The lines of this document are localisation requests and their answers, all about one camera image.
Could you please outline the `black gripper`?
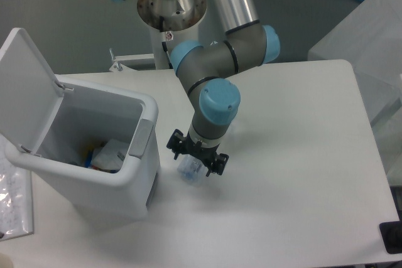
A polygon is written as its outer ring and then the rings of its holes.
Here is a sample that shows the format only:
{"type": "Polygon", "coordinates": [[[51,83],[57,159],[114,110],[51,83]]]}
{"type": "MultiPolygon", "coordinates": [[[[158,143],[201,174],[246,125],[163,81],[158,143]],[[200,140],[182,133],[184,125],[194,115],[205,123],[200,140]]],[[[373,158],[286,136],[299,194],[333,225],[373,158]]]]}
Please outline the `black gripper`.
{"type": "Polygon", "coordinates": [[[222,175],[229,160],[227,154],[217,154],[219,144],[213,147],[203,147],[201,142],[194,142],[189,134],[185,136],[179,129],[173,131],[166,147],[174,154],[173,159],[177,159],[182,154],[200,160],[208,169],[206,176],[222,175]]]}

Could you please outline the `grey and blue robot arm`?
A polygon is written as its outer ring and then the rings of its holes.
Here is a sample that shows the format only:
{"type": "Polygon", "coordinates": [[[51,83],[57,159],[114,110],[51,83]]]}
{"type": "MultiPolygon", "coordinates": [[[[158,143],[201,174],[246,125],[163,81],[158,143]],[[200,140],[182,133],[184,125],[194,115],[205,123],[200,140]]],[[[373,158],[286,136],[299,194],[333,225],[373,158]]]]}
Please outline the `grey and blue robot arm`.
{"type": "Polygon", "coordinates": [[[167,34],[193,28],[206,14],[206,0],[138,0],[141,19],[159,33],[159,46],[174,69],[194,109],[186,134],[175,130],[167,147],[175,155],[191,155],[208,173],[222,174],[228,155],[217,149],[235,118],[241,101],[229,77],[276,59],[276,31],[260,23],[253,0],[215,0],[225,40],[202,46],[196,40],[177,40],[165,46],[167,34]]]}

